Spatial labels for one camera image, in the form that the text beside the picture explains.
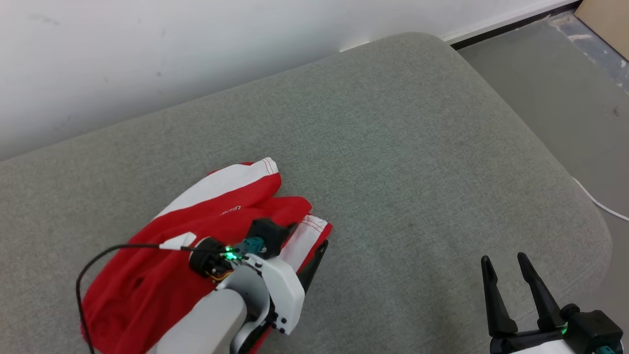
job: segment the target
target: red and white clothing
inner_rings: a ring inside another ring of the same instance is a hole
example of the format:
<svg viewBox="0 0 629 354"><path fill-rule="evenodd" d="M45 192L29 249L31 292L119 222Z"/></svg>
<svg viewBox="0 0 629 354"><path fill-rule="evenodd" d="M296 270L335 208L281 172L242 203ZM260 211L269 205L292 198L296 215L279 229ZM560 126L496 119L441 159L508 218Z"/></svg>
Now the red and white clothing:
<svg viewBox="0 0 629 354"><path fill-rule="evenodd" d="M164 243L187 234L186 245L205 237L224 244L244 239L251 222L269 218L299 223L280 257L299 271L332 226L302 197L273 195L281 185L271 158L214 171L186 190L129 243ZM188 266L188 252L121 249L87 290L83 308L95 348L104 354L145 353L215 285Z"/></svg>

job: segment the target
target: white cable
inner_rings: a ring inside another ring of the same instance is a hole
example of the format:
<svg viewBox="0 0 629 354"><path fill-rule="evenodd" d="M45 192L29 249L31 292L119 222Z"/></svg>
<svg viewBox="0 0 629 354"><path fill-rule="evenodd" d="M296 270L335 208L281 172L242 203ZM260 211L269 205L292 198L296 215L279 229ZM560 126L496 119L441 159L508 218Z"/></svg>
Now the white cable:
<svg viewBox="0 0 629 354"><path fill-rule="evenodd" d="M598 200L594 199L594 197L592 197L590 195L590 193L587 192L587 190L585 189L585 187L583 187L582 184L579 183L579 181L577 181L577 179L575 177L572 177L572 179L581 187L581 189L583 189L584 192L586 192L587 196L592 200L592 202L594 202L594 204L598 205L599 208L605 210L606 212L610 213L611 215L617 216L625 221L629 221L629 217L626 217L624 215L621 215L617 212L615 212L614 210L611 210L610 208L604 206L603 204L599 203Z"/></svg>

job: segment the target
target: white baseboard trim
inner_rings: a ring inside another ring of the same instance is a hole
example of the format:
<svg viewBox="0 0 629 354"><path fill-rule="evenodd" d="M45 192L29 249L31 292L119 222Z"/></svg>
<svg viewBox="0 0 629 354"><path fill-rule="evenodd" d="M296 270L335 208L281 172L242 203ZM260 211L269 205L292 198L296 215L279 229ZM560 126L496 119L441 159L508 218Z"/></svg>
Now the white baseboard trim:
<svg viewBox="0 0 629 354"><path fill-rule="evenodd" d="M546 0L532 4L521 10L512 13L502 14L489 21L478 23L463 30L441 36L441 39L447 44L454 44L468 38L480 35L491 30L495 30L502 26L510 25L525 18L529 18L552 9L556 9L563 5L576 3L578 0Z"/></svg>

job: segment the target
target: white wall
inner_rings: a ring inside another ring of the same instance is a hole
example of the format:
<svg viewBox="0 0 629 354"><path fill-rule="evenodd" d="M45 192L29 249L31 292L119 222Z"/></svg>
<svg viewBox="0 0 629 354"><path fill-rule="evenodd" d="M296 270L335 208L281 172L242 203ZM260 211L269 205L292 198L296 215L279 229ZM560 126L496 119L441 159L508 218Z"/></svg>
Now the white wall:
<svg viewBox="0 0 629 354"><path fill-rule="evenodd" d="M423 31L454 42L572 0L4 0L0 160Z"/></svg>

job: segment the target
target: gray floor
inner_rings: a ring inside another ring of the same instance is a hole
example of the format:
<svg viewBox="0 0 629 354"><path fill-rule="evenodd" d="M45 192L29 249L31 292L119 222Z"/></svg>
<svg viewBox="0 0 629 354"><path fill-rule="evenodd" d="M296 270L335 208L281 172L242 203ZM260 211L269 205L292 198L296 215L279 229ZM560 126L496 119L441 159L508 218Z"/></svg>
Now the gray floor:
<svg viewBox="0 0 629 354"><path fill-rule="evenodd" d="M594 198L629 215L629 66L620 55L570 13L459 53ZM611 266L579 305L627 330L629 222L601 213L614 242Z"/></svg>

